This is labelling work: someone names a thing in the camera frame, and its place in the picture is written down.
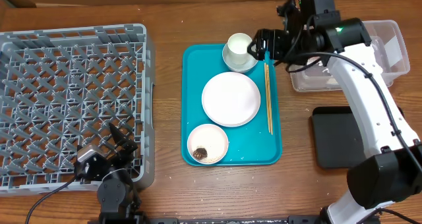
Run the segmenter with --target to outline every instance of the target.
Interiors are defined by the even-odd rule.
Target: white cup
[[[251,37],[244,33],[236,33],[230,36],[229,41],[227,42],[227,46],[229,48],[229,60],[236,65],[246,63],[249,59],[247,48],[251,42]]]

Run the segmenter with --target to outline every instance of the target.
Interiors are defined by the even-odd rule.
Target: clear plastic bin
[[[371,47],[375,50],[377,63],[384,71],[382,78],[387,86],[391,86],[394,79],[410,71],[402,33],[393,20],[370,20],[363,23],[372,39]],[[341,90],[336,79],[322,65],[291,73],[290,77],[293,88],[298,92]]]

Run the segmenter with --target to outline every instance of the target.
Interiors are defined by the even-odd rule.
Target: white plate
[[[254,57],[252,57],[252,55],[248,54],[249,59],[246,61],[246,63],[244,63],[242,65],[237,65],[235,63],[232,63],[231,60],[230,60],[229,47],[227,46],[227,44],[224,45],[222,54],[223,54],[224,63],[233,72],[246,73],[249,70],[251,70],[256,65],[256,63],[258,62],[258,60],[256,60]]]
[[[205,148],[208,157],[197,160],[193,152],[197,148]],[[187,150],[191,157],[201,164],[214,164],[219,162],[229,150],[229,139],[217,125],[205,124],[197,126],[187,138]]]
[[[202,91],[202,107],[216,124],[236,127],[258,113],[261,96],[256,84],[237,72],[223,72],[211,78]]]

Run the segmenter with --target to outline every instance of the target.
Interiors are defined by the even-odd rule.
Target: chopsticks
[[[268,120],[268,131],[272,135],[272,108],[271,108],[271,87],[270,87],[270,69],[268,64],[264,63],[265,73],[265,94],[266,94],[266,117]]]

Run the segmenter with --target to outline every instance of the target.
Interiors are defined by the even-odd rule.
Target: dish rack
[[[152,184],[155,49],[143,25],[5,32],[0,46],[0,196],[61,186],[87,144],[110,154],[108,123],[139,143],[128,169],[137,188]]]

